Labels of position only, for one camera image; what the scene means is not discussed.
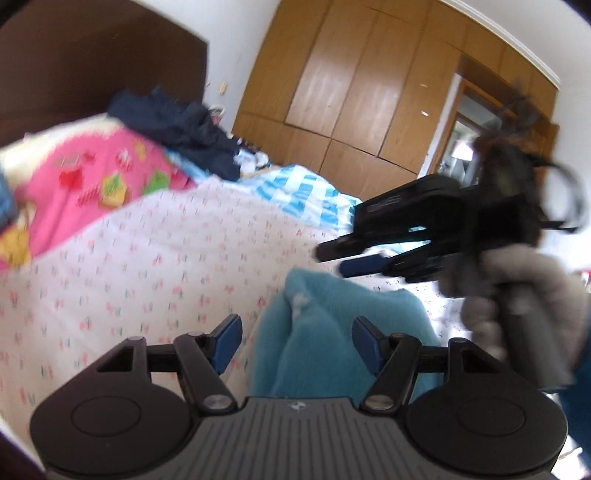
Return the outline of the right hand grey glove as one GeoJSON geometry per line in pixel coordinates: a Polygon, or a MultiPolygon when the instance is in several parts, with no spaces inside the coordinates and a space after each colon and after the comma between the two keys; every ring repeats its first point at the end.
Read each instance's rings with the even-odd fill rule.
{"type": "Polygon", "coordinates": [[[575,383],[590,294],[551,256],[524,244],[444,260],[440,292],[461,298],[472,341],[544,390],[575,383]]]}

